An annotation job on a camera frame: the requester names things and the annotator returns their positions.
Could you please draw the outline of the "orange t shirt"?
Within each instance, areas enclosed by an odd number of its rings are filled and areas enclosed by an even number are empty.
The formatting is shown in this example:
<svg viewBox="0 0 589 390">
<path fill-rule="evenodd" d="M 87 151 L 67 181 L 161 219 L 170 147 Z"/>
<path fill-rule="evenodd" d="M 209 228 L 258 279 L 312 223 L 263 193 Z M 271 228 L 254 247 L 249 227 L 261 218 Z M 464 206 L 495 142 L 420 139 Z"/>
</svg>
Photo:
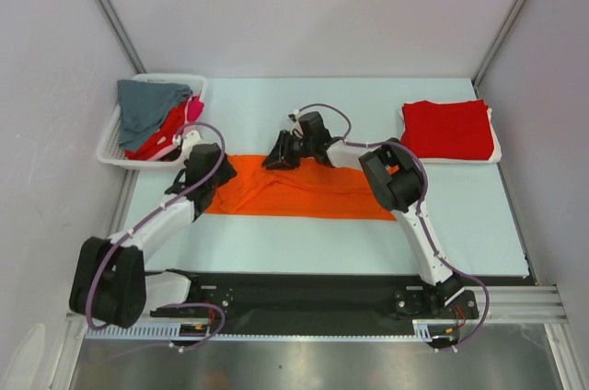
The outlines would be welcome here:
<svg viewBox="0 0 589 390">
<path fill-rule="evenodd" d="M 214 195 L 211 214 L 394 222 L 376 201 L 364 173 L 312 159 L 292 170 L 269 170 L 262 155 L 231 155 L 237 175 Z"/>
</svg>

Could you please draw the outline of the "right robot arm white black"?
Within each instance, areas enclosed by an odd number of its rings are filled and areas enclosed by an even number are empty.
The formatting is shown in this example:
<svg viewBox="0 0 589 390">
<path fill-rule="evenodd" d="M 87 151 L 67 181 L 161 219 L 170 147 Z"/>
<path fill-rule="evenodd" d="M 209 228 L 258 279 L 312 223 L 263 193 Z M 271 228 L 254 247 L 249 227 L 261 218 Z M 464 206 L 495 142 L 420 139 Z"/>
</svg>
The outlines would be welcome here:
<svg viewBox="0 0 589 390">
<path fill-rule="evenodd" d="M 427 211 L 428 178 L 418 157 L 399 140 L 353 143 L 333 136 L 317 111 L 290 116 L 294 127 L 279 132 L 277 141 L 263 160 L 269 170 L 292 170 L 305 158 L 322 166 L 359 169 L 364 173 L 377 203 L 393 215 L 410 244 L 420 268 L 422 298 L 410 310 L 408 298 L 398 298 L 396 307 L 407 315 L 428 311 L 446 317 L 457 307 L 465 291 L 461 276 L 450 267 Z"/>
</svg>

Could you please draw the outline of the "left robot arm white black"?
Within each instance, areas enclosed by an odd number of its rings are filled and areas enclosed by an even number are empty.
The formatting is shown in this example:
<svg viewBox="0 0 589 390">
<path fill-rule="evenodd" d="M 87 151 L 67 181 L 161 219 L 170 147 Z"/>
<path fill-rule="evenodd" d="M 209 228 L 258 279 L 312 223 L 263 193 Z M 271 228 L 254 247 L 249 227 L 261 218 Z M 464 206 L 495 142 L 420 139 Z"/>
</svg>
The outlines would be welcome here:
<svg viewBox="0 0 589 390">
<path fill-rule="evenodd" d="M 129 328 L 146 312 L 174 307 L 197 314 L 202 292 L 188 273 L 165 270 L 148 275 L 147 261 L 212 205 L 214 195 L 237 175 L 216 143 L 195 145 L 160 204 L 140 223 L 107 238 L 89 237 L 81 246 L 69 309 L 94 329 Z"/>
</svg>

